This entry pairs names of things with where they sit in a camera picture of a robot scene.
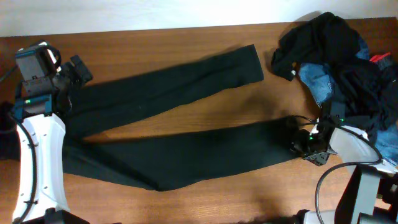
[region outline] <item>wood grain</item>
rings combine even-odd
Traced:
[[[372,53],[398,53],[395,18],[348,21],[368,43]],[[89,85],[200,60],[240,46],[255,44],[264,81],[224,90],[189,105],[114,128],[87,138],[91,142],[160,136],[319,112],[308,89],[298,79],[288,82],[268,71],[279,38],[300,23],[192,29],[100,32],[0,38],[0,73],[14,65],[13,53],[45,39],[58,48],[64,61],[79,54],[95,79]],[[12,101],[20,74],[0,83],[0,101]],[[315,186],[321,174],[341,162],[332,158],[324,167],[296,159],[245,174],[206,180],[170,192],[64,175],[72,213],[92,223],[234,223],[256,217],[292,215],[313,210]],[[348,181],[345,170],[327,178],[322,188],[322,209],[336,207]],[[19,186],[19,163],[0,162],[0,223],[11,221]]]

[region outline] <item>black pants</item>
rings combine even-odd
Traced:
[[[257,52],[250,45],[201,62],[84,88],[72,96],[63,171],[172,190],[293,159],[286,119],[111,144],[80,140],[262,79]]]

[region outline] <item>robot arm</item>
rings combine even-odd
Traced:
[[[317,166],[324,165],[330,154],[339,155],[343,160],[342,164],[328,169],[318,181],[316,209],[323,179],[340,167],[347,167],[352,173],[336,210],[306,212],[300,224],[395,223],[398,220],[397,200],[394,199],[398,197],[398,170],[372,146],[365,131],[348,126],[344,121],[341,116],[327,114],[309,123],[316,124],[310,132],[302,129],[294,136],[291,149]],[[390,210],[374,207],[380,195],[383,201],[391,204]]]
[[[16,94],[12,117],[21,144],[21,181],[13,223],[88,223],[71,213],[63,189],[62,144],[69,93],[93,77],[76,55],[61,65],[46,41],[21,49],[16,62],[28,94]]]

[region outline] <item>blue jeans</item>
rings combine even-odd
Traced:
[[[359,38],[359,52],[355,55],[357,58],[369,60],[369,48],[366,42]],[[330,75],[328,64],[319,65],[314,63],[302,63],[298,75],[301,81],[308,86],[311,94],[320,106],[333,95],[335,81]],[[392,162],[395,166],[398,163],[398,129],[393,124],[385,131],[377,132],[376,147],[385,159]]]

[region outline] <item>black clothing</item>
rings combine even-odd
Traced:
[[[63,171],[149,190],[173,190],[297,157],[287,118],[111,144],[65,138]]]
[[[336,63],[347,61],[359,51],[358,33],[344,19],[330,12],[294,28],[279,40],[272,57],[272,71],[289,81],[293,63]]]
[[[264,79],[254,45],[73,92],[67,133],[82,138]]]
[[[345,98],[345,116],[376,142],[377,130],[387,130],[398,119],[398,65],[380,71],[376,63],[353,58],[335,66],[332,76]]]
[[[12,103],[0,104],[0,160],[20,160],[21,149],[15,122],[8,115]]]

